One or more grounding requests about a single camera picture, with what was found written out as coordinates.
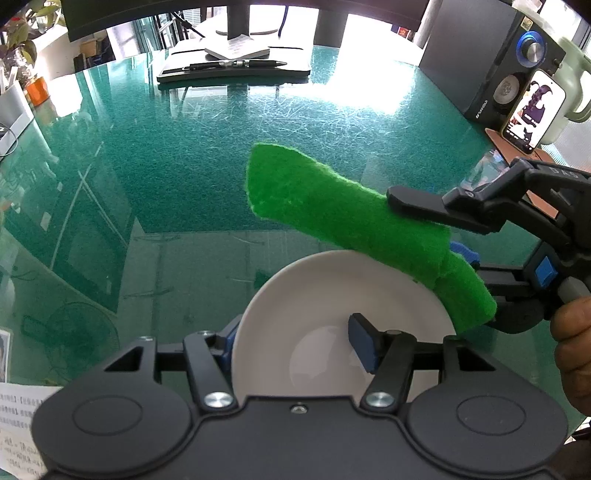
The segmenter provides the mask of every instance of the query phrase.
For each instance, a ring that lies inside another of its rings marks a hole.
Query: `metal screw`
[[[394,403],[394,397],[386,392],[374,392],[365,397],[367,405],[373,408],[386,408]]]
[[[234,397],[226,392],[212,392],[205,395],[203,401],[211,408],[225,408],[232,404]]]
[[[301,415],[303,413],[308,413],[308,408],[305,405],[294,405],[290,412]]]

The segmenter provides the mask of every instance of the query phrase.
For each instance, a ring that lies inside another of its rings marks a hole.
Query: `green felt cloth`
[[[472,267],[449,250],[450,231],[397,216],[386,197],[294,150],[257,144],[246,192],[259,217],[361,253],[433,290],[457,333],[491,320],[496,302]]]

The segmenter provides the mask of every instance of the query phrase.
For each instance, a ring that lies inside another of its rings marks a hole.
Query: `pen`
[[[227,68],[274,68],[287,65],[285,61],[277,60],[222,60],[222,61],[204,61],[203,63],[192,63],[183,70],[206,70],[206,69],[227,69]]]

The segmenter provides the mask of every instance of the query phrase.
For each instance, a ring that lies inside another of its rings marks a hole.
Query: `white plate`
[[[362,313],[380,330],[440,342],[455,333],[433,292],[412,277],[350,250],[322,252],[283,268],[257,292],[242,317],[232,353],[232,383],[249,395],[351,395],[371,379],[351,347],[347,322]],[[418,372],[410,398],[437,383]]]

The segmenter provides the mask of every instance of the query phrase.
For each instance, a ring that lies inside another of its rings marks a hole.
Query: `green table surface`
[[[12,333],[12,382],[63,385],[137,336],[178,342],[221,329],[266,278],[334,248],[250,212],[243,186],[257,141],[296,147],[380,192],[446,192],[492,146],[418,68],[392,59],[360,69],[346,50],[315,47],[307,83],[161,90],[166,55],[55,80],[0,164],[0,328]],[[537,241],[514,225],[453,239],[512,265]],[[580,423],[548,322],[466,336]],[[164,382],[187,394],[178,375]]]

